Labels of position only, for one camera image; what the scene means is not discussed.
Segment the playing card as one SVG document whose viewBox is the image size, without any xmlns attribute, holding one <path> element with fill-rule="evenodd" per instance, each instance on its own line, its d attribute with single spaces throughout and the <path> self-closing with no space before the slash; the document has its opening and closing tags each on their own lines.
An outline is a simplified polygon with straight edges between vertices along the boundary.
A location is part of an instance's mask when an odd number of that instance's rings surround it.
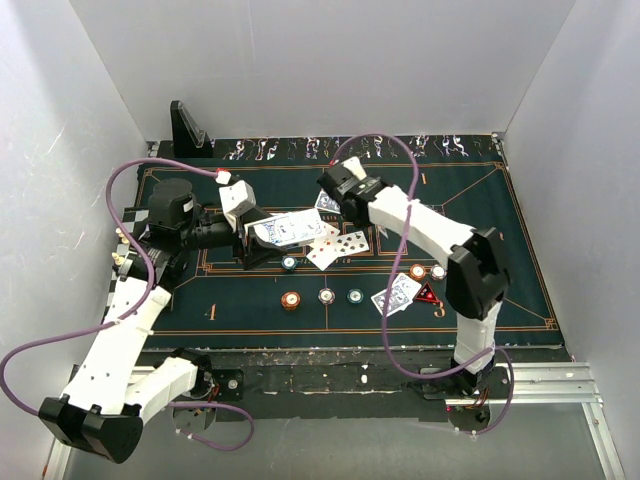
<svg viewBox="0 0 640 480">
<path fill-rule="evenodd" d="M 333 200 L 324 190 L 320 190 L 314 207 L 318 210 L 329 212 L 332 214 L 341 214 L 339 204 Z"/>
<path fill-rule="evenodd" d="M 411 279 L 408 275 L 399 273 L 393 281 L 393 286 L 399 287 L 410 300 L 413 300 L 422 285 Z"/>
</svg>

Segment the blue card leaving deck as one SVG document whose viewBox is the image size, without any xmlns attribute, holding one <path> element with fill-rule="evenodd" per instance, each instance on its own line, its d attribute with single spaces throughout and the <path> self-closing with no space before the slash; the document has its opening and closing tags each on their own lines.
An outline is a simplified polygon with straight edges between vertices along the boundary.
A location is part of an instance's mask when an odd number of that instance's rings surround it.
<svg viewBox="0 0 640 480">
<path fill-rule="evenodd" d="M 310 234 L 311 240 L 327 235 L 338 235 L 338 230 L 334 226 L 324 222 L 320 217 L 319 211 L 315 208 L 289 212 L 283 216 L 293 216 L 300 221 L 304 221 L 308 230 L 314 230 L 314 232 Z"/>
</svg>

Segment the green chips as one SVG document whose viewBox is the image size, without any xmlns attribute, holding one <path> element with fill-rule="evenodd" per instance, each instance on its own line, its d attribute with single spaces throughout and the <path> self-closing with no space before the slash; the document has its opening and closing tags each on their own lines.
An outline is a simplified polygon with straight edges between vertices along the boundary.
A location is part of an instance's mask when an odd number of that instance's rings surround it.
<svg viewBox="0 0 640 480">
<path fill-rule="evenodd" d="M 293 271 L 297 267 L 297 260 L 293 256 L 284 256 L 281 265 L 284 270 Z"/>
</svg>

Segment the blue white card deck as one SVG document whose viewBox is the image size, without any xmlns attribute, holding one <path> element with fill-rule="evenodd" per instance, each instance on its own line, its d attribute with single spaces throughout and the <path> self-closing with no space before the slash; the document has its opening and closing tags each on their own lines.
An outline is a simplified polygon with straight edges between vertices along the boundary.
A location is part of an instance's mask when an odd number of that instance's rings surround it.
<svg viewBox="0 0 640 480">
<path fill-rule="evenodd" d="M 313 229 L 308 230 L 304 221 L 293 216 L 279 216 L 251 225 L 257 237 L 277 247 L 301 245 L 310 239 Z"/>
</svg>

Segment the seven of spades card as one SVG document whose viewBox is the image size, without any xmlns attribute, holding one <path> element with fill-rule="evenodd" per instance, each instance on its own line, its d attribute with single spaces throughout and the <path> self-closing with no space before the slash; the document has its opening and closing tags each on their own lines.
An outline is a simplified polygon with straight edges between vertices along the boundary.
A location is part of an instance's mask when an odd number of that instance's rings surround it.
<svg viewBox="0 0 640 480">
<path fill-rule="evenodd" d="M 332 245 L 337 257 L 357 255 L 369 251 L 369 242 L 363 231 L 339 235 Z"/>
</svg>

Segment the four of diamonds card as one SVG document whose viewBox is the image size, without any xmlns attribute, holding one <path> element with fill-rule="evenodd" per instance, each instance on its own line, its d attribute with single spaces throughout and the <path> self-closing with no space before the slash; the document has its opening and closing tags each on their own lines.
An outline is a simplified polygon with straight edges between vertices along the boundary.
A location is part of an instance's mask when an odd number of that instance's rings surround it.
<svg viewBox="0 0 640 480">
<path fill-rule="evenodd" d="M 326 270 L 331 263 L 340 257 L 340 244 L 334 239 L 318 239 L 311 244 L 306 258 L 319 270 Z"/>
</svg>

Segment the orange red chip stack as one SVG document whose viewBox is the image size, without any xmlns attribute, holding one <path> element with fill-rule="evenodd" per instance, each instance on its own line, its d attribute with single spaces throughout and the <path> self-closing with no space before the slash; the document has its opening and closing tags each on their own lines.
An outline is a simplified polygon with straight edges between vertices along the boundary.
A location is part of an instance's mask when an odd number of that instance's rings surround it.
<svg viewBox="0 0 640 480">
<path fill-rule="evenodd" d="M 286 311 L 294 311 L 301 302 L 301 296 L 294 291 L 286 292 L 281 297 L 281 306 Z"/>
</svg>

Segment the peach blue chip stack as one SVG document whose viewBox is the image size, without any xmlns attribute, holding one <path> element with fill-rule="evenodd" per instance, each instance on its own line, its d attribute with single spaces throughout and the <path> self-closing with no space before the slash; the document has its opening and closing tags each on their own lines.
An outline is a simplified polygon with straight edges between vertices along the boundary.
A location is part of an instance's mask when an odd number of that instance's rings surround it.
<svg viewBox="0 0 640 480">
<path fill-rule="evenodd" d="M 322 288 L 318 292 L 318 299 L 323 305 L 330 305 L 335 301 L 335 293 L 330 288 Z"/>
</svg>

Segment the orange chips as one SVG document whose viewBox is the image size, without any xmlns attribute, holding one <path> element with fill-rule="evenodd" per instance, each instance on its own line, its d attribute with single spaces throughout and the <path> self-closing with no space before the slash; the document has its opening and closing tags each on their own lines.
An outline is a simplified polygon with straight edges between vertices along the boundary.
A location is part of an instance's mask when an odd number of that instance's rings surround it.
<svg viewBox="0 0 640 480">
<path fill-rule="evenodd" d="M 421 264 L 413 264 L 409 269 L 409 276 L 415 281 L 421 281 L 426 276 L 426 269 Z"/>
</svg>

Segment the green chip stack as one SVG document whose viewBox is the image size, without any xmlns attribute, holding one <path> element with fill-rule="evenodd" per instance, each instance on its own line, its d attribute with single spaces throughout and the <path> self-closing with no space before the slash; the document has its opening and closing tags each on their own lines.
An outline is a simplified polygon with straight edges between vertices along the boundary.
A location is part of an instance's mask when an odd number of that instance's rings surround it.
<svg viewBox="0 0 640 480">
<path fill-rule="evenodd" d="M 351 289 L 347 294 L 347 299 L 352 304 L 359 304 L 363 301 L 363 292 L 360 289 Z"/>
</svg>

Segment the peach chips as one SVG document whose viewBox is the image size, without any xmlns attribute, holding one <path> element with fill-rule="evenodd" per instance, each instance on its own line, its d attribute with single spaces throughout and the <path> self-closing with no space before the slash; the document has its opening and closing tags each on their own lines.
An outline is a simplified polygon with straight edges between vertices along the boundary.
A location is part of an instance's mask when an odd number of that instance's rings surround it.
<svg viewBox="0 0 640 480">
<path fill-rule="evenodd" d="M 436 281 L 444 280 L 446 278 L 446 275 L 447 275 L 446 269 L 440 264 L 436 264 L 432 266 L 430 269 L 430 276 L 433 280 L 436 280 Z"/>
</svg>

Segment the red triangular all-in marker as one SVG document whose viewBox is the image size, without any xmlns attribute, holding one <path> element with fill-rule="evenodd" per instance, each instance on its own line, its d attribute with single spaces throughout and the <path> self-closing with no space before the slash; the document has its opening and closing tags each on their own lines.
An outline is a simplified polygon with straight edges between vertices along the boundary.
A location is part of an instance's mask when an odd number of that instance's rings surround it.
<svg viewBox="0 0 640 480">
<path fill-rule="evenodd" d="M 420 290 L 414 296 L 414 300 L 435 305 L 439 303 L 439 299 L 429 282 L 425 282 L 421 286 Z"/>
</svg>

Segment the six of diamonds card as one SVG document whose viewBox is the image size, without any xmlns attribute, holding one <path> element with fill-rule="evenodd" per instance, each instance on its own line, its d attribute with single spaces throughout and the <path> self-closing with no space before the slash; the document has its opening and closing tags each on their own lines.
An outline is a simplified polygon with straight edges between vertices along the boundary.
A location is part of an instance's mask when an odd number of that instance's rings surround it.
<svg viewBox="0 0 640 480">
<path fill-rule="evenodd" d="M 327 235 L 316 238 L 310 244 L 310 252 L 307 257 L 310 260 L 338 258 L 343 255 L 340 251 L 341 245 L 338 243 L 338 236 Z"/>
</svg>

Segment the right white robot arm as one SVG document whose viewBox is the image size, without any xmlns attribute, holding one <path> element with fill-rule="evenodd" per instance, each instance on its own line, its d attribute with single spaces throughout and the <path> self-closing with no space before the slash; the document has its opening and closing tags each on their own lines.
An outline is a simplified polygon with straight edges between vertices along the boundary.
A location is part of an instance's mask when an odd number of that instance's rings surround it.
<svg viewBox="0 0 640 480">
<path fill-rule="evenodd" d="M 399 370 L 414 379 L 453 377 L 454 389 L 475 397 L 489 384 L 494 366 L 495 328 L 511 284 L 508 258 L 495 228 L 477 230 L 451 220 L 413 197 L 418 168 L 408 192 L 364 171 L 360 160 L 342 161 L 318 184 L 336 201 L 346 220 L 359 227 L 381 226 L 431 255 L 446 271 L 445 296 L 456 312 L 457 336 L 451 368 L 434 374 Z"/>
</svg>

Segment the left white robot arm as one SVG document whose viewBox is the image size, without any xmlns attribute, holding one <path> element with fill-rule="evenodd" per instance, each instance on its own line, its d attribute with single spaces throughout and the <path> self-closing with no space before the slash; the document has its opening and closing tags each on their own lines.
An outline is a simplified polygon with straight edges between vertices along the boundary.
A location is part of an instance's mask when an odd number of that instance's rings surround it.
<svg viewBox="0 0 640 480">
<path fill-rule="evenodd" d="M 245 268 L 284 252 L 249 230 L 268 216 L 249 184 L 233 176 L 222 181 L 219 196 L 222 210 L 215 213 L 198 203 L 189 181 L 170 178 L 154 186 L 145 207 L 127 214 L 104 322 L 63 392 L 45 398 L 38 411 L 61 443 L 121 464 L 145 424 L 175 399 L 209 409 L 222 391 L 224 380 L 210 358 L 184 348 L 142 379 L 130 379 L 192 252 L 230 247 Z"/>
</svg>

